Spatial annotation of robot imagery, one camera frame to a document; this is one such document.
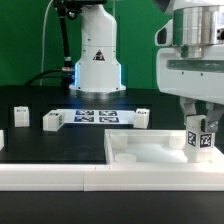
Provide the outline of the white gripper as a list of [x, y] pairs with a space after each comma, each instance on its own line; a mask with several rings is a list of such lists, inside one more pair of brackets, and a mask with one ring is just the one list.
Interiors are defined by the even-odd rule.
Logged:
[[224, 114], [223, 46], [207, 47], [202, 59], [182, 59], [177, 49], [162, 48], [157, 53], [156, 76], [161, 92], [182, 96], [180, 106], [186, 127], [197, 115], [197, 99], [207, 101], [205, 131], [218, 131], [218, 122]]

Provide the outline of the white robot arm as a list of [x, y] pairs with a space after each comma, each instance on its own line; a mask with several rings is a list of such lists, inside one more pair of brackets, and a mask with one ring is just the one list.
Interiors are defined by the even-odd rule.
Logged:
[[[172, 18], [155, 34], [159, 90], [180, 97], [184, 116], [204, 101], [204, 132], [215, 133], [224, 115], [224, 0], [152, 0]], [[89, 97], [124, 89], [116, 60], [116, 21], [101, 0], [85, 1], [81, 13], [82, 54], [73, 91]]]

